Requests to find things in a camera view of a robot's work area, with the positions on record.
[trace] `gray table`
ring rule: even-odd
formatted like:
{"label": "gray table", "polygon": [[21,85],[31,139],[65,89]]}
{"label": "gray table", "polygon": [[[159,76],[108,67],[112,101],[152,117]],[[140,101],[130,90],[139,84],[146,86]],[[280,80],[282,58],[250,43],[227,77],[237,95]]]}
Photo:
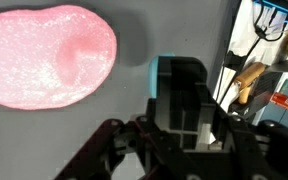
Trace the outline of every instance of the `gray table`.
{"label": "gray table", "polygon": [[[227,1],[89,0],[118,32],[112,73],[93,95],[66,108],[20,111],[0,106],[0,180],[52,179],[105,119],[127,121],[143,113],[153,56],[168,51],[194,56],[211,72]],[[51,2],[55,0],[0,0],[0,7]],[[115,179],[139,176],[142,170],[135,160],[128,156]]]}

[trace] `pink sponge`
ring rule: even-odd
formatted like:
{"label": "pink sponge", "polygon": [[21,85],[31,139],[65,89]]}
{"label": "pink sponge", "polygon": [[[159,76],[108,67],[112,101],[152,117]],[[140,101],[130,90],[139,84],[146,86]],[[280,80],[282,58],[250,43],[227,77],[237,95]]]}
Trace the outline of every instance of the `pink sponge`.
{"label": "pink sponge", "polygon": [[116,57],[110,26],[78,6],[0,14],[0,104],[59,108],[94,92]]}

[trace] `wooden handle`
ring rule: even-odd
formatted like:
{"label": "wooden handle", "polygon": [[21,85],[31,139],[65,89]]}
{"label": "wooden handle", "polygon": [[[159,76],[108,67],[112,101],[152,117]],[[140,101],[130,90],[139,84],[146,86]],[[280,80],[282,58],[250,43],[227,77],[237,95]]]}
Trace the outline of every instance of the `wooden handle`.
{"label": "wooden handle", "polygon": [[249,86],[254,79],[256,79],[261,73],[265,71],[265,65],[261,62],[255,62],[246,70],[244,70],[239,76],[235,78],[235,82],[240,82],[240,90]]}
{"label": "wooden handle", "polygon": [[240,93],[240,97],[238,98],[238,102],[240,104],[246,104],[247,103],[248,96],[251,92],[251,88],[252,87],[246,87],[242,90],[242,92]]}

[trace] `teal object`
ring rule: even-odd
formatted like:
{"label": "teal object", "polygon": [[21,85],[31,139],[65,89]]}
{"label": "teal object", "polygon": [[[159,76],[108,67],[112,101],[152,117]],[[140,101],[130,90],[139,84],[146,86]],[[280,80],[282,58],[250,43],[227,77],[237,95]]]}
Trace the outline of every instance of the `teal object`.
{"label": "teal object", "polygon": [[149,65],[149,91],[151,98],[157,97],[157,70],[158,70],[158,57],[174,57],[175,54],[172,52],[163,53],[152,59]]}

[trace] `red object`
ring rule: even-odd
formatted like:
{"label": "red object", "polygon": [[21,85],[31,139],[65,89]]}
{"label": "red object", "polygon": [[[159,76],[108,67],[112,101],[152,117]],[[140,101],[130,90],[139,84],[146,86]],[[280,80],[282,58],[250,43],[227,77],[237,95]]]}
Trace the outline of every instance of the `red object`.
{"label": "red object", "polygon": [[0,13],[0,104],[34,110],[79,101],[108,76],[116,46],[111,27],[79,6]]}
{"label": "red object", "polygon": [[270,100],[272,103],[281,106],[285,109],[288,110],[288,96],[286,96],[285,94],[281,94],[278,92],[275,92]]}

